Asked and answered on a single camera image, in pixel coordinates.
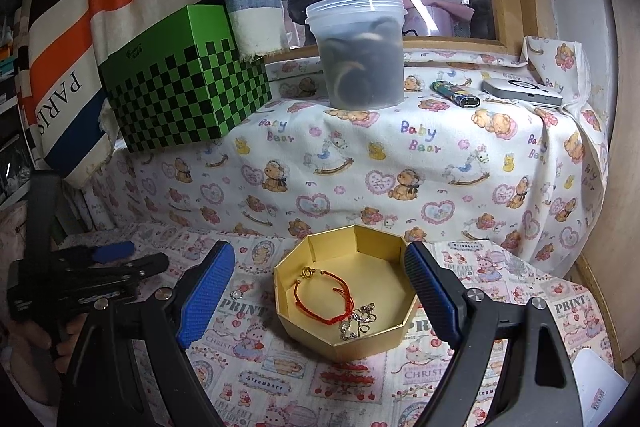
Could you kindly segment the person's left hand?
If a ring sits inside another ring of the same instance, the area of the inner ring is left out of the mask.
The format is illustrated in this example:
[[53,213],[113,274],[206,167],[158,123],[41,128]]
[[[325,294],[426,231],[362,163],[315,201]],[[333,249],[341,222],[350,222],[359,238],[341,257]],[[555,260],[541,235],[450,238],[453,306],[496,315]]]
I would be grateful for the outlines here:
[[68,323],[64,329],[66,339],[57,345],[36,323],[9,323],[11,373],[30,399],[44,405],[58,405],[61,377],[70,365],[86,318],[87,314],[83,313]]

